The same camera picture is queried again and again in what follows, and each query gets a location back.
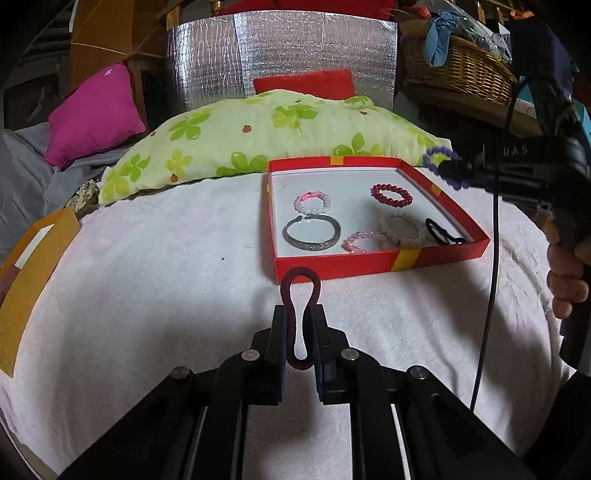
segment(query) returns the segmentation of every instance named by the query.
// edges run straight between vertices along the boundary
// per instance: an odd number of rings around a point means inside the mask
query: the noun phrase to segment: red fabric loop
[[[309,345],[309,339],[306,338],[306,329],[304,330],[304,343],[306,344],[306,358],[300,360],[296,357],[294,347],[296,345],[296,308],[291,301],[290,287],[293,281],[297,277],[308,277],[314,284],[312,289],[312,295],[308,300],[306,308],[316,305],[318,298],[320,297],[320,279],[313,270],[306,267],[295,267],[288,270],[281,280],[281,299],[283,305],[287,311],[287,362],[296,370],[308,370],[314,363],[312,357],[311,345]]]
[[[390,199],[380,192],[382,190],[387,190],[389,192],[398,193],[402,200],[394,200]],[[371,188],[371,196],[375,198],[379,203],[384,203],[386,205],[390,205],[391,207],[407,207],[413,202],[413,196],[410,195],[408,190],[404,190],[403,188],[397,187],[396,185],[384,185],[384,184],[377,184]]]

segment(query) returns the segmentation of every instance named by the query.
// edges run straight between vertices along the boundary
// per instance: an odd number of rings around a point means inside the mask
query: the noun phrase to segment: purple beaded bracelet
[[[431,158],[435,154],[443,154],[446,157],[449,157],[451,160],[462,159],[460,155],[454,152],[451,148],[443,147],[440,145],[429,148],[423,155],[423,166],[427,167],[435,175],[439,175],[439,169],[434,163],[431,162]],[[467,189],[468,187],[470,187],[470,183],[468,181],[462,181],[461,183],[459,183],[445,178],[443,180],[445,180],[448,185],[451,185],[454,188],[454,190]]]

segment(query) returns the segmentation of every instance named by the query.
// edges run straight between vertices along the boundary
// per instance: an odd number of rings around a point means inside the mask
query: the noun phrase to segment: human hand
[[[548,246],[550,272],[547,283],[554,295],[552,309],[559,319],[566,319],[573,311],[573,303],[581,303],[589,297],[589,285],[581,280],[584,265],[591,265],[591,238],[581,242],[574,254],[560,247],[560,237],[554,222],[545,229]]]

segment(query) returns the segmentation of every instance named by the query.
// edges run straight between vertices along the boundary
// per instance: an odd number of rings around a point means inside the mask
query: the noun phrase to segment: bracelet
[[[320,199],[322,200],[323,203],[323,207],[320,209],[316,209],[316,208],[312,208],[312,209],[304,209],[302,208],[302,203],[305,202],[306,200],[309,199]],[[326,213],[329,211],[330,209],[330,199],[329,196],[325,193],[322,192],[308,192],[305,193],[303,195],[300,195],[299,197],[296,198],[295,202],[294,202],[294,207],[295,207],[295,211],[296,212],[300,212],[303,213],[305,215],[308,215],[309,213],[311,213],[312,215],[317,215],[319,213]]]
[[[306,220],[323,220],[325,222],[328,222],[334,227],[335,234],[332,236],[332,238],[318,243],[303,242],[301,240],[295,239],[287,232],[287,229],[291,227],[294,223],[301,222],[302,218],[305,218]],[[338,242],[340,238],[340,225],[334,218],[329,217],[328,215],[316,215],[314,213],[308,213],[305,217],[298,215],[293,220],[290,220],[287,223],[287,225],[285,225],[285,227],[283,227],[283,238],[287,243],[296,248],[299,248],[300,250],[319,252],[321,250],[326,250],[336,245],[336,242]]]
[[[412,224],[412,226],[417,229],[417,237],[402,238],[395,234],[388,225],[389,218],[400,218]],[[389,213],[383,213],[379,217],[379,226],[382,229],[384,235],[386,235],[394,245],[400,248],[421,248],[427,239],[427,229],[425,228],[423,222],[411,217],[407,213],[404,213],[403,210],[392,210]]]
[[[425,220],[425,226],[427,227],[427,231],[435,239],[437,245],[457,245],[468,243],[468,240],[462,236],[451,236],[447,230],[445,230],[435,220],[431,220],[430,218]]]
[[[398,193],[402,196],[402,200],[390,199],[380,193],[381,190],[387,190],[389,192]],[[406,207],[413,202],[413,196],[407,190],[404,190],[396,185],[383,185],[378,184],[371,187],[371,196],[375,198],[379,203],[385,203],[391,207]]]
[[[423,167],[427,167],[429,170],[431,170],[433,173],[437,174],[437,166],[431,162],[431,158],[433,157],[433,155],[435,154],[443,154],[446,157],[449,157],[451,160],[459,160],[460,159],[460,155],[458,155],[457,153],[455,153],[451,148],[447,148],[447,147],[442,147],[442,146],[435,146],[432,148],[429,148],[425,154],[423,155]]]
[[[388,238],[385,235],[382,235],[379,232],[372,232],[372,231],[365,231],[365,232],[355,232],[351,235],[347,240],[343,242],[343,248],[347,250],[347,252],[351,252],[352,254],[366,254],[367,252],[362,248],[355,245],[355,241],[362,239],[362,238],[371,238],[376,240],[382,244],[382,250],[386,250],[391,248],[392,245],[388,242]]]

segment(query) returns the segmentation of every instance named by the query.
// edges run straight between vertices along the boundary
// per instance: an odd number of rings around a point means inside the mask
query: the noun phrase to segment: white blanket
[[[281,300],[262,180],[180,185],[84,219],[35,305],[14,378],[0,373],[10,428],[56,472],[174,366],[214,368],[270,325]],[[492,232],[490,195],[451,195]],[[513,205],[500,212],[499,289],[476,414],[523,453],[569,369],[558,358],[544,235]],[[469,404],[491,262],[492,246],[478,260],[325,281],[320,302],[352,346],[392,368],[425,365]],[[298,315],[310,290],[292,288]],[[350,478],[348,408],[318,402],[313,371],[287,368],[283,405],[253,408],[248,437],[245,478]]]

